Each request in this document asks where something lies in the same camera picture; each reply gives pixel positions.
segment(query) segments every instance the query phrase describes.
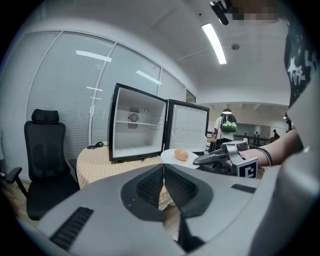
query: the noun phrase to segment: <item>beige tablecloth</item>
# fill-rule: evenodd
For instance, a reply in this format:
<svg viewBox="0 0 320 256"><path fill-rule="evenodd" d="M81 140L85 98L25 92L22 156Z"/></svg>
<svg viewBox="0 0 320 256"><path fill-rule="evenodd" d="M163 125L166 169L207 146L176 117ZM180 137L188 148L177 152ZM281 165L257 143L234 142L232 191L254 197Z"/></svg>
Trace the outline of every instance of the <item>beige tablecloth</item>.
<svg viewBox="0 0 320 256"><path fill-rule="evenodd" d="M109 160L109 148L103 146L95 149L84 149L78 156L76 173L79 186L82 189L85 185L97 180L156 164L163 164L160 156L149 157L144 161L113 163ZM173 205L174 203L165 186L163 186L159 198L159 209L162 211L169 204Z"/></svg>

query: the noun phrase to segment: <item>fridge door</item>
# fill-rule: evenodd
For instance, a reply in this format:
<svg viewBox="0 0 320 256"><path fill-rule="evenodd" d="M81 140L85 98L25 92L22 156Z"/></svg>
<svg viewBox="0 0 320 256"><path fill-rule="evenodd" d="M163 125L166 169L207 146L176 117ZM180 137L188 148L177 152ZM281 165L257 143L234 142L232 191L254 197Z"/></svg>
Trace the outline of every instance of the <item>fridge door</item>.
<svg viewBox="0 0 320 256"><path fill-rule="evenodd" d="M204 154L209 111L204 106L170 99L164 149L184 149Z"/></svg>
<svg viewBox="0 0 320 256"><path fill-rule="evenodd" d="M110 111L109 159L140 159L163 147L166 100L116 84Z"/></svg>

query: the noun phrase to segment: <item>black vent grille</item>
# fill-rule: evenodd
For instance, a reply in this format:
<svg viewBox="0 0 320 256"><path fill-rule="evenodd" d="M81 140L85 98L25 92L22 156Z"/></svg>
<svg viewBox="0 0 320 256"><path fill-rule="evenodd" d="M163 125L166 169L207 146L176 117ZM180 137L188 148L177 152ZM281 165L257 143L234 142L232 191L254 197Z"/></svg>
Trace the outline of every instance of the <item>black vent grille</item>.
<svg viewBox="0 0 320 256"><path fill-rule="evenodd" d="M50 240L62 249L69 250L93 212L92 209L79 207L51 236Z"/></svg>

